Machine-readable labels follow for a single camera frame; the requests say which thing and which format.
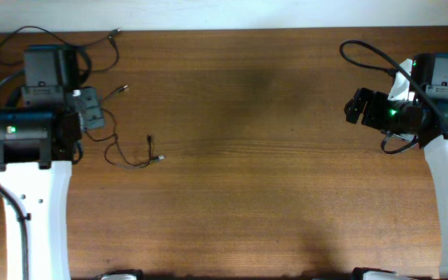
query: white wall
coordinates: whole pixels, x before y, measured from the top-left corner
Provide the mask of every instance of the white wall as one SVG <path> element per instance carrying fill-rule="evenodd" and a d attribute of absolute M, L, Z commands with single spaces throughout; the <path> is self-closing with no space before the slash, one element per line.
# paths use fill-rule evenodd
<path fill-rule="evenodd" d="M 0 32 L 448 25 L 448 0 L 0 0 Z"/>

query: wooden surface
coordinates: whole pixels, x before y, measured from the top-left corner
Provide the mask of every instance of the wooden surface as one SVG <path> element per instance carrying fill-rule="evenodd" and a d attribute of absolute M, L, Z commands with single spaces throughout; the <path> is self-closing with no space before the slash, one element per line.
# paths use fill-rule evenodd
<path fill-rule="evenodd" d="M 76 43 L 100 36 L 64 34 Z M 84 140 L 68 193 L 72 276 L 115 268 L 322 275 L 365 266 L 437 277 L 439 223 L 423 151 L 386 156 L 378 131 L 345 122 L 358 87 L 388 92 L 392 83 L 340 58 L 338 45 L 352 38 L 398 61 L 448 51 L 448 27 L 121 34 L 120 63 L 87 85 L 106 94 L 128 84 L 105 104 L 121 144 L 129 159 L 143 159 L 151 133 L 166 160 L 126 171 L 103 161 L 105 144 Z M 53 42 L 22 35 L 5 58 Z M 98 68 L 113 60 L 107 44 L 90 54 Z M 0 65 L 0 80 L 16 69 Z"/>

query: wooden table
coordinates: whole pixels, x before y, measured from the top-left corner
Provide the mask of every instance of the wooden table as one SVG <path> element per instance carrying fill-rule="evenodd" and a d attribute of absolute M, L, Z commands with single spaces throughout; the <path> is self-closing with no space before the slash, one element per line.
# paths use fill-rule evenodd
<path fill-rule="evenodd" d="M 63 37 L 83 44 L 104 34 Z M 84 139 L 68 193 L 72 276 L 141 268 L 277 277 L 359 266 L 437 277 L 439 223 L 423 151 L 387 156 L 378 131 L 345 121 L 358 87 L 388 92 L 392 83 L 341 59 L 338 45 L 352 38 L 397 61 L 448 51 L 448 27 L 122 33 L 118 66 L 86 84 L 102 94 L 128 84 L 105 104 L 121 145 L 144 159 L 151 133 L 166 160 L 115 168 L 103 161 L 106 144 Z M 21 35 L 3 57 L 49 43 Z M 383 65 L 368 51 L 350 53 Z M 114 59 L 108 44 L 90 54 L 95 68 Z M 0 80 L 18 68 L 0 65 Z M 0 199 L 0 279 L 5 263 Z"/>

